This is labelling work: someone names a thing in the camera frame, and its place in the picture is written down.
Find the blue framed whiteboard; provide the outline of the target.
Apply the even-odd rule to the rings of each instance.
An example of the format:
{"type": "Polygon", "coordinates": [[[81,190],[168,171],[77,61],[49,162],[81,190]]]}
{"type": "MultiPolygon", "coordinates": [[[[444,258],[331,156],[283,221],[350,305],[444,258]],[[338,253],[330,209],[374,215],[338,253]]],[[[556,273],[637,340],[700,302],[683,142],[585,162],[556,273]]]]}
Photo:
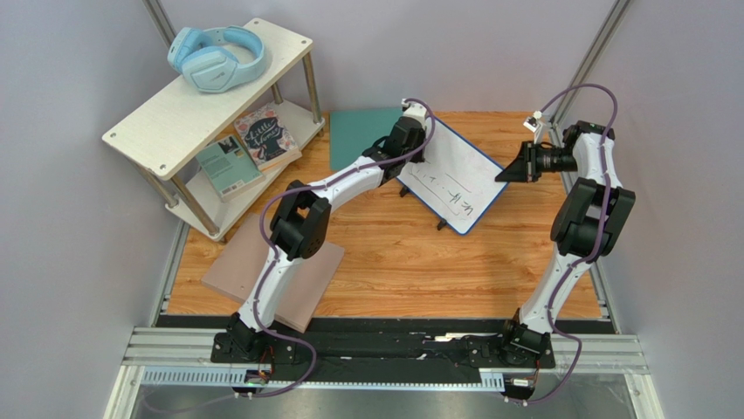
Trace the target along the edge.
{"type": "Polygon", "coordinates": [[[503,168],[440,119],[424,161],[408,163],[398,181],[459,235],[467,235],[507,188],[503,168]]]}

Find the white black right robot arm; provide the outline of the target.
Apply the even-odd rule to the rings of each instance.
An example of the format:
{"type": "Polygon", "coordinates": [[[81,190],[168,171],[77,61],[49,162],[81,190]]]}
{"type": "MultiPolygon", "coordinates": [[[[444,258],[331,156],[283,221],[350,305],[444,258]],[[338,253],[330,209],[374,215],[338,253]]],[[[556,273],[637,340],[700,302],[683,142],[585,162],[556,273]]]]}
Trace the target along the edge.
{"type": "Polygon", "coordinates": [[[579,120],[563,132],[561,147],[525,141],[496,182],[535,182],[547,172],[577,178],[551,227],[554,250],[532,296],[506,322],[499,357],[508,365],[532,366],[547,353],[558,313],[578,279],[608,255],[635,204],[613,162],[614,131],[579,120]]]}

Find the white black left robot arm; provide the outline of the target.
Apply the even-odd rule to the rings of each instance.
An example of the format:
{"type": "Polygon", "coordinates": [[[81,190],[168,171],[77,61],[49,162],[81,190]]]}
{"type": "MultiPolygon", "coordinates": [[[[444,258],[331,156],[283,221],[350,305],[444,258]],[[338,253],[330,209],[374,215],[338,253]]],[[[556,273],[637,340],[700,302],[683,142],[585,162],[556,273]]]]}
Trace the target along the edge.
{"type": "Polygon", "coordinates": [[[330,217],[357,196],[398,177],[409,162],[423,161],[424,148],[436,126],[432,114],[405,114],[391,132],[367,148],[342,171],[311,183],[291,182],[272,199],[277,209],[270,221],[260,219],[269,254],[250,296],[214,339],[211,361],[257,362],[267,353],[276,311],[300,265],[324,244],[330,217]]]}

